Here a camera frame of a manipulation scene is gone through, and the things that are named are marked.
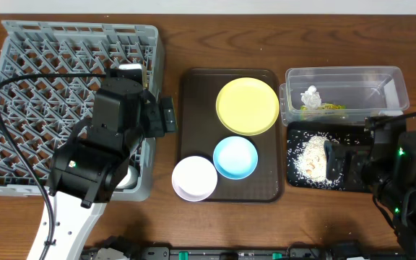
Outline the white cup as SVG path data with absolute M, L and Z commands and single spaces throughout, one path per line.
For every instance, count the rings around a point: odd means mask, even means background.
M 137 185 L 138 178 L 139 171 L 130 165 L 128 167 L 127 174 L 117 185 L 116 189 L 133 189 Z

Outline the light blue bowl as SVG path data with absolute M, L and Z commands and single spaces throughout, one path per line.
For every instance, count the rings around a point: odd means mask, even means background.
M 212 159 L 215 169 L 222 176 L 230 180 L 241 180 L 255 171 L 259 155 L 248 139 L 229 136 L 216 145 Z

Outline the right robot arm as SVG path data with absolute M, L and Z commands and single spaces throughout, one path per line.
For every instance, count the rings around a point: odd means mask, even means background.
M 369 145 L 326 141 L 326 177 L 354 173 L 373 193 L 374 204 L 394 230 L 409 259 L 416 259 L 416 131 L 409 115 L 365 119 Z

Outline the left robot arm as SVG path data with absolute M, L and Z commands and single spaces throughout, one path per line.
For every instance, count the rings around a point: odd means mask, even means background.
M 176 129 L 171 97 L 158 100 L 132 79 L 105 79 L 96 92 L 92 117 L 79 121 L 66 143 L 54 151 L 48 204 L 29 259 L 78 259 L 128 173 L 131 155 L 144 139 Z

